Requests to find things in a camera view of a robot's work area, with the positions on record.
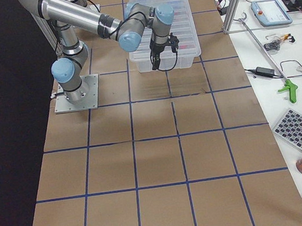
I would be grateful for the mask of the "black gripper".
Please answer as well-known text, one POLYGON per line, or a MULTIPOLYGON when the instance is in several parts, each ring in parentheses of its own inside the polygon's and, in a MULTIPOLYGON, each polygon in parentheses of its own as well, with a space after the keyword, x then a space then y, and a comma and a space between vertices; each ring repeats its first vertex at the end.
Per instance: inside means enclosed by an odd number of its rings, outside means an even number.
POLYGON ((150 41, 150 61, 152 63, 152 70, 153 71, 157 71, 159 70, 160 67, 160 54, 165 50, 165 47, 171 47, 171 51, 173 53, 177 53, 178 52, 178 48, 179 48, 179 39, 173 35, 173 33, 170 33, 167 36, 167 40, 162 43, 156 43, 155 41, 151 40, 150 41))

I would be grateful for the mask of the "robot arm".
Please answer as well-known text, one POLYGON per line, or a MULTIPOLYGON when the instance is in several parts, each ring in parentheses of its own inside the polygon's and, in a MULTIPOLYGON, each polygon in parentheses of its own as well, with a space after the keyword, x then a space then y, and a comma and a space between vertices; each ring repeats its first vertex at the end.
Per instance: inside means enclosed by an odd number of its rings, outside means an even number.
POLYGON ((170 32, 174 11, 168 4, 156 8, 139 3, 126 6, 123 21, 108 14, 91 10, 69 0, 18 0, 31 14, 52 22, 63 56, 51 67, 54 79, 63 89, 63 99, 79 104, 91 95, 90 85, 80 76, 82 64, 88 58, 87 45, 78 39, 74 27, 112 39, 126 52, 134 52, 141 43, 145 28, 152 30, 150 38, 150 61, 152 69, 160 67, 160 54, 166 47, 178 52, 178 38, 170 32))

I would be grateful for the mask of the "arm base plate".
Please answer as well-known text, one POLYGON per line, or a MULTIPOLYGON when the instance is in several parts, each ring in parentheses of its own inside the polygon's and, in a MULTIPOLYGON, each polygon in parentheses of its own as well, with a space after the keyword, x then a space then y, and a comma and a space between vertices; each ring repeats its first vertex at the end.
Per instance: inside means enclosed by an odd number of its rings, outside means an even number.
POLYGON ((98 74, 85 75, 80 77, 82 85, 73 92, 66 92, 62 86, 57 87, 55 97, 55 113, 79 112, 88 109, 98 108, 98 74))

